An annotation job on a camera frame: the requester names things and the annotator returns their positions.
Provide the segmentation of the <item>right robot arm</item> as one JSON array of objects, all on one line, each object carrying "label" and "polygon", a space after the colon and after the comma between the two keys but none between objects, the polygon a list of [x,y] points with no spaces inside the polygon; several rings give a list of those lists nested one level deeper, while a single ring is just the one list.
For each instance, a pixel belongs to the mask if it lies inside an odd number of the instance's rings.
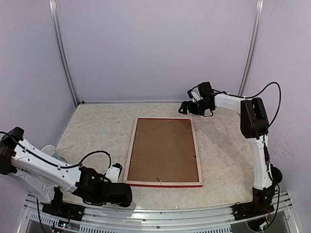
[{"label": "right robot arm", "polygon": [[235,220],[268,214],[274,211],[272,204],[275,192],[279,190],[282,174],[270,162],[267,146],[270,123],[264,103],[258,95],[242,97],[218,91],[210,82],[203,82],[187,91],[189,101],[181,103],[179,113],[205,116],[216,108],[224,108],[240,115],[240,131],[251,149],[254,164],[253,199],[250,202],[233,205]]}]

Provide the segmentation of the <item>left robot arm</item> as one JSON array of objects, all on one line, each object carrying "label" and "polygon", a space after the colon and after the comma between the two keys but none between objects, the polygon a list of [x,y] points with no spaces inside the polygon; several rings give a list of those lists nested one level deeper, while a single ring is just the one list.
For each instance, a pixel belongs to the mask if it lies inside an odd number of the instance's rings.
[{"label": "left robot arm", "polygon": [[20,127],[0,134],[0,173],[20,181],[38,202],[56,215],[63,216],[68,211],[62,190],[80,197],[88,205],[131,205],[131,187],[118,182],[119,163],[110,164],[106,173],[101,174],[82,162],[70,165],[40,151],[23,137],[24,130]]}]

